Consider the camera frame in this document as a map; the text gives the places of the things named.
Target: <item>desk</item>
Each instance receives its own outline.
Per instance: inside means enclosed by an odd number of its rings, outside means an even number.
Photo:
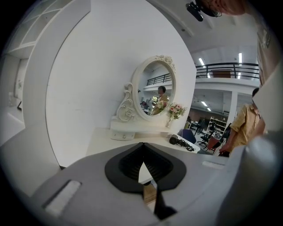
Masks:
[[[191,122],[191,126],[196,126],[198,123]]]
[[[177,136],[179,139],[183,139],[185,142],[191,145],[195,150],[188,151],[185,147],[181,147],[180,145],[170,144],[169,138],[162,137],[160,134],[136,133],[135,138],[133,140],[127,140],[127,141],[110,139],[110,134],[111,134],[110,129],[96,128],[92,134],[86,156],[139,142],[155,143],[165,147],[174,148],[176,150],[185,151],[188,154],[197,153],[200,150],[198,146],[190,143],[189,141],[185,140],[184,138],[178,135]],[[138,182],[145,184],[146,182],[149,182],[151,180],[152,177],[149,171],[147,170],[145,164],[143,163],[140,169]]]
[[[142,109],[144,112],[147,112],[148,114],[147,115],[151,115],[152,111],[149,111],[147,109]]]

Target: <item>ornate white mirror frame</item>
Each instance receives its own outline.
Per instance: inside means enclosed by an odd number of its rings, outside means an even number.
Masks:
[[[145,114],[138,99],[138,85],[145,68],[151,63],[160,63],[171,75],[172,92],[166,108],[157,115]],[[168,110],[173,103],[176,92],[176,69],[169,56],[153,56],[137,67],[132,82],[125,84],[125,97],[111,118],[111,139],[131,140],[136,132],[170,132],[166,125],[169,120]]]

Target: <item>black camera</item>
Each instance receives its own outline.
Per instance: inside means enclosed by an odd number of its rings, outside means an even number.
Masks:
[[[200,14],[200,8],[195,3],[186,4],[187,10],[200,22],[203,21],[203,16]]]
[[[201,0],[195,0],[195,3],[191,2],[186,4],[186,8],[200,22],[203,21],[203,16],[200,14],[200,11],[211,17],[219,17],[222,15],[220,12],[205,7]]]

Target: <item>blue chair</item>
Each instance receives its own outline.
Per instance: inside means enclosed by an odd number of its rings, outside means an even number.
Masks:
[[[178,132],[178,135],[183,137],[184,139],[186,139],[187,141],[189,141],[191,143],[196,142],[195,136],[194,136],[192,130],[190,130],[190,129],[181,129]]]

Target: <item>black railing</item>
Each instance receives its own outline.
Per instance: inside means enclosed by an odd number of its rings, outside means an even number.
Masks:
[[[196,78],[240,78],[259,79],[258,64],[250,63],[218,63],[196,66]]]
[[[156,83],[165,83],[168,81],[171,81],[171,75],[169,73],[147,80],[147,86],[154,85]]]

